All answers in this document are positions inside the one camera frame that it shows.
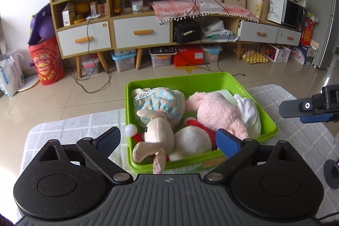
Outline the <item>white cloth in bin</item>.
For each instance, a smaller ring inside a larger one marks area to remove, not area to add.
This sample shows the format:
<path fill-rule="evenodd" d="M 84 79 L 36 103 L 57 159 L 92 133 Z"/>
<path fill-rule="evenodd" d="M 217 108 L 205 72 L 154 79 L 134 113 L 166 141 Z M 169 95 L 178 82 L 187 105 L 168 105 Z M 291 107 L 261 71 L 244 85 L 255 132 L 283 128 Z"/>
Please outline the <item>white cloth in bin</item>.
<path fill-rule="evenodd" d="M 239 94 L 232 95 L 227 89 L 217 91 L 221 93 L 239 111 L 242 122 L 248 130 L 251 138 L 257 138 L 261 134 L 261 121 L 258 108 L 253 99 L 242 97 Z"/>

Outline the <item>pink fluffy plush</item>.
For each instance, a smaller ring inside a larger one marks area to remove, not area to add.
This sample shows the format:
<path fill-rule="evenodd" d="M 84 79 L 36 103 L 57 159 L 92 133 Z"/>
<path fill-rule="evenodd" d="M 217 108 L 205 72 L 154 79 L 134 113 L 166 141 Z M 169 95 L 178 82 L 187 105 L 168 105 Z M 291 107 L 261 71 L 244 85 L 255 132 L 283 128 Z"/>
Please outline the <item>pink fluffy plush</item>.
<path fill-rule="evenodd" d="M 249 138 L 240 112 L 219 92 L 196 92 L 186 100 L 186 112 L 212 131 L 224 129 L 240 140 Z"/>

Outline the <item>wooden shelf unit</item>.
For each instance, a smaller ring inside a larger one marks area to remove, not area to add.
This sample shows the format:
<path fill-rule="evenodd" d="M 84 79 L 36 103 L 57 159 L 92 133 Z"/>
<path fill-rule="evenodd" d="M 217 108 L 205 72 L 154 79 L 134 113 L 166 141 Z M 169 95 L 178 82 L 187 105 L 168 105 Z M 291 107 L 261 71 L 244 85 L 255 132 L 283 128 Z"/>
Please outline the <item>wooden shelf unit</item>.
<path fill-rule="evenodd" d="M 82 60 L 93 54 L 108 72 L 104 53 L 114 48 L 113 0 L 50 0 L 50 6 L 62 59 L 75 58 L 82 73 Z"/>

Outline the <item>blue patterned fabric doll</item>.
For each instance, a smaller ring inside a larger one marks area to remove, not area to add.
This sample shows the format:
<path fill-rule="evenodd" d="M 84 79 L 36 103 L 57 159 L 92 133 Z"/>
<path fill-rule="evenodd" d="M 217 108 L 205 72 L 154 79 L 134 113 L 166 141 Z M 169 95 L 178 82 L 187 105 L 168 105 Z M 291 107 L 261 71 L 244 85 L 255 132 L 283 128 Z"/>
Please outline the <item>blue patterned fabric doll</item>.
<path fill-rule="evenodd" d="M 186 109 L 185 95 L 166 87 L 137 88 L 132 91 L 135 113 L 138 110 L 163 112 L 174 129 L 182 120 Z"/>

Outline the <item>blue lid storage box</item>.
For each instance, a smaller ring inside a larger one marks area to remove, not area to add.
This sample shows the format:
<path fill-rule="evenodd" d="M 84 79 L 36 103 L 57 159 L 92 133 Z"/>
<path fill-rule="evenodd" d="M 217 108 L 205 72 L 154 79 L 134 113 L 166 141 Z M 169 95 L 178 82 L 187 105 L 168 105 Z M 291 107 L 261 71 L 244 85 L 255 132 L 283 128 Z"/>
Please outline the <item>blue lid storage box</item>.
<path fill-rule="evenodd" d="M 110 51 L 118 72 L 128 71 L 136 67 L 136 50 Z"/>

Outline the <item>black bag in cabinet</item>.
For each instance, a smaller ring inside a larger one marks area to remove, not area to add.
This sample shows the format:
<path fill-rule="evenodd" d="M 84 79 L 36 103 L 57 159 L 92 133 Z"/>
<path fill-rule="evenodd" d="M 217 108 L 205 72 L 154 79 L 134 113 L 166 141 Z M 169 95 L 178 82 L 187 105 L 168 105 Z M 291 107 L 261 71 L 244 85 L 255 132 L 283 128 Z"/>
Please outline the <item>black bag in cabinet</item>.
<path fill-rule="evenodd" d="M 200 24 L 190 18 L 176 21 L 173 28 L 173 37 L 177 44 L 199 41 L 202 38 Z"/>

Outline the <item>grey refrigerator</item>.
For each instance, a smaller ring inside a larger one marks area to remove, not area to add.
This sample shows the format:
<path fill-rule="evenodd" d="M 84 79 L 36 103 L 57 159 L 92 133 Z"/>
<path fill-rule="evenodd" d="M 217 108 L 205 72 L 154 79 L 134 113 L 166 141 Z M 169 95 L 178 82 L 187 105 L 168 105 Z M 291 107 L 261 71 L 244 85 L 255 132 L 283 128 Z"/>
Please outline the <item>grey refrigerator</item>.
<path fill-rule="evenodd" d="M 312 36 L 319 44 L 313 64 L 325 69 L 330 67 L 338 44 L 338 0 L 307 0 L 307 9 L 319 19 Z"/>

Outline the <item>red shoe box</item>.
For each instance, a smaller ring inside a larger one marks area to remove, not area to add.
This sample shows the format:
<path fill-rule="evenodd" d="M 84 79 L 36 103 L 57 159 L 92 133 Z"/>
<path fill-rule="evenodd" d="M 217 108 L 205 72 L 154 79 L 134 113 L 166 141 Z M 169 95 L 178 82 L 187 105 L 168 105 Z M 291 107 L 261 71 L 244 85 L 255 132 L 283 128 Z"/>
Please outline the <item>red shoe box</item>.
<path fill-rule="evenodd" d="M 177 45 L 173 62 L 176 67 L 203 65 L 204 51 L 199 45 Z"/>

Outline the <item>white toy box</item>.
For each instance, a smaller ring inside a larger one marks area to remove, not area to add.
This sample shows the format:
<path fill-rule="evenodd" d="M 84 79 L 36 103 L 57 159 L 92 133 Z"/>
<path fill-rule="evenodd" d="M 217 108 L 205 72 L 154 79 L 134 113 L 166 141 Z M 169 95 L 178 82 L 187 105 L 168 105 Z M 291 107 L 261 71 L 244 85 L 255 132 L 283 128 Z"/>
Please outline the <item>white toy box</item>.
<path fill-rule="evenodd" d="M 257 50 L 274 63 L 287 63 L 291 50 L 283 45 L 260 43 Z"/>

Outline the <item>purple plush toy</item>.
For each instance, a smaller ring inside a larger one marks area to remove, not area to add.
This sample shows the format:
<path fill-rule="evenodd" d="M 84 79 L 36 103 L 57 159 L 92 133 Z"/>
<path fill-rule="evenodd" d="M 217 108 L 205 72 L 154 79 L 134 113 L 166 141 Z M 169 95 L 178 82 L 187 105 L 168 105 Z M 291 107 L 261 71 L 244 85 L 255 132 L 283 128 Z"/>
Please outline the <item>purple plush toy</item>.
<path fill-rule="evenodd" d="M 31 19 L 31 34 L 28 45 L 37 45 L 41 40 L 49 40 L 53 37 L 55 37 L 55 29 L 51 6 L 48 3 Z"/>

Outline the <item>white paper shopping bag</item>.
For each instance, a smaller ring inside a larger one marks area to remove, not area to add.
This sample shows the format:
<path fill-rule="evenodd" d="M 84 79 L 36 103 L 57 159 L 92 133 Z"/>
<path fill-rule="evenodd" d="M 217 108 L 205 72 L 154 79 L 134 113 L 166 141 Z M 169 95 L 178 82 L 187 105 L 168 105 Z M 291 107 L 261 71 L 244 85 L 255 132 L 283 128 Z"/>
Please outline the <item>white paper shopping bag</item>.
<path fill-rule="evenodd" d="M 9 98 L 12 98 L 25 83 L 20 58 L 21 55 L 16 49 L 1 56 L 1 91 Z"/>

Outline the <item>pink lace cloth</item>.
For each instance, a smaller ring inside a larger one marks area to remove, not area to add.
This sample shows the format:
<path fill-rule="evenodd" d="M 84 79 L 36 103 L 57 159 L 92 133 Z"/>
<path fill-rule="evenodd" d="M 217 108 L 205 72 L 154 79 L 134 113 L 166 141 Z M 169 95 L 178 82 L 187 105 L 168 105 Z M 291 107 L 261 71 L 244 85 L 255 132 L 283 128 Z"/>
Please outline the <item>pink lace cloth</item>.
<path fill-rule="evenodd" d="M 249 10 L 225 3 L 170 0 L 151 2 L 149 5 L 161 24 L 168 21 L 208 15 L 237 17 L 247 21 L 258 22 L 258 19 Z"/>

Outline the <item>white microwave oven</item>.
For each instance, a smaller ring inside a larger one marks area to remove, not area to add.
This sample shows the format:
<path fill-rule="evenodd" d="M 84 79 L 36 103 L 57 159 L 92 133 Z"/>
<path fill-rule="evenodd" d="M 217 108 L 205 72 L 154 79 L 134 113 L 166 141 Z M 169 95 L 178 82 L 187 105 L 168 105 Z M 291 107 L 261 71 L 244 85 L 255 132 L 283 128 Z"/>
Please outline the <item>white microwave oven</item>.
<path fill-rule="evenodd" d="M 291 0 L 270 0 L 267 20 L 301 29 L 306 20 L 307 10 Z"/>

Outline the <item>clear storage box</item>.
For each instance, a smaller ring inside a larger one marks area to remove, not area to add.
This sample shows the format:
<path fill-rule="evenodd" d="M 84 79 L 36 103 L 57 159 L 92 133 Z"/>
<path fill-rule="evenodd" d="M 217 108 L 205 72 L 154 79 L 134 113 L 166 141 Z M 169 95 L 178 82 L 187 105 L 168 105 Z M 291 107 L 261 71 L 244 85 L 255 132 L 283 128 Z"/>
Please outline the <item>clear storage box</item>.
<path fill-rule="evenodd" d="M 174 46 L 159 46 L 149 48 L 151 62 L 153 67 L 170 66 L 172 57 L 176 54 Z"/>

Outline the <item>wooden white tv cabinet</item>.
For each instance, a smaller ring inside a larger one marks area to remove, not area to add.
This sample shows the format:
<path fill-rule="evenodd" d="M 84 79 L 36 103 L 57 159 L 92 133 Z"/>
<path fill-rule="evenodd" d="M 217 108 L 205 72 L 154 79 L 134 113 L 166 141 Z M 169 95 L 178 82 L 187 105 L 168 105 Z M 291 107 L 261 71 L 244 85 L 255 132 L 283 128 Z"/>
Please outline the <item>wooden white tv cabinet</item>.
<path fill-rule="evenodd" d="M 229 32 L 223 39 L 211 39 L 202 32 L 205 21 L 221 20 Z M 136 69 L 140 69 L 143 49 L 175 45 L 236 44 L 236 56 L 242 59 L 243 44 L 279 44 L 297 46 L 301 32 L 274 22 L 247 21 L 228 14 L 197 15 L 159 21 L 153 11 L 127 13 L 111 18 L 114 49 L 136 50 Z"/>

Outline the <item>white and red santa plush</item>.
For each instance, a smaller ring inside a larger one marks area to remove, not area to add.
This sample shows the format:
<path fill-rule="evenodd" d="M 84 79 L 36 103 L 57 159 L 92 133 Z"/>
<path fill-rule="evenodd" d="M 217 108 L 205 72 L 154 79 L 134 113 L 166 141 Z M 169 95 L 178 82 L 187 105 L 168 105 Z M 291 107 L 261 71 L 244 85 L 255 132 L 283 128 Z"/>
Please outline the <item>white and red santa plush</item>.
<path fill-rule="evenodd" d="M 185 127 L 174 134 L 174 149 L 169 155 L 166 155 L 167 161 L 178 161 L 217 149 L 214 131 L 209 130 L 193 117 L 188 117 L 184 122 Z M 137 144 L 144 142 L 144 134 L 139 133 L 134 124 L 125 127 L 125 134 Z M 147 154 L 145 158 L 148 156 L 154 158 L 155 150 L 158 148 L 158 146 L 151 146 L 151 150 L 145 152 Z"/>

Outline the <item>red cartoon barrel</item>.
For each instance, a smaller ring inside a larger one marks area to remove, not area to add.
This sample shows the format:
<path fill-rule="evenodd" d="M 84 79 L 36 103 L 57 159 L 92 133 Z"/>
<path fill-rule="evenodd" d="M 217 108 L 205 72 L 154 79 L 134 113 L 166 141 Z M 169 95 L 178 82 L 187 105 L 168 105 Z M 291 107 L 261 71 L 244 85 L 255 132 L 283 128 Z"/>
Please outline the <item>red cartoon barrel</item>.
<path fill-rule="evenodd" d="M 64 68 L 56 37 L 28 46 L 42 85 L 52 85 L 64 77 Z"/>

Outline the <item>yellow egg tray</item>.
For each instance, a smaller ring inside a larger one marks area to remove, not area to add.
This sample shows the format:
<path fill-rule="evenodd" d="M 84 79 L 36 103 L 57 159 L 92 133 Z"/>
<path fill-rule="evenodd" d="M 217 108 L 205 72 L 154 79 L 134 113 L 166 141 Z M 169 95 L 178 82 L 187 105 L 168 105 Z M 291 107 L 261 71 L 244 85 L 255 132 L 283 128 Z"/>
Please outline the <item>yellow egg tray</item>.
<path fill-rule="evenodd" d="M 241 60 L 247 64 L 265 64 L 268 63 L 268 58 L 252 48 L 241 49 Z"/>

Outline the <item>beige bunny plush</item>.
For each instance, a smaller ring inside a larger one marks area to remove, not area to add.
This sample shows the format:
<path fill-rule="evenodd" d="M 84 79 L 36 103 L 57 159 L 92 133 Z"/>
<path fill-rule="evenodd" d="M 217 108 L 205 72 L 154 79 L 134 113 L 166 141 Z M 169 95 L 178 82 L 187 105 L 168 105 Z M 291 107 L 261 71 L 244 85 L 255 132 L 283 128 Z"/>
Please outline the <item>beige bunny plush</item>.
<path fill-rule="evenodd" d="M 136 112 L 139 118 L 147 118 L 149 122 L 145 126 L 144 141 L 135 145 L 132 158 L 140 163 L 146 157 L 154 155 L 153 174 L 162 174 L 167 161 L 167 156 L 175 145 L 174 132 L 165 113 L 156 110 L 139 110 Z"/>

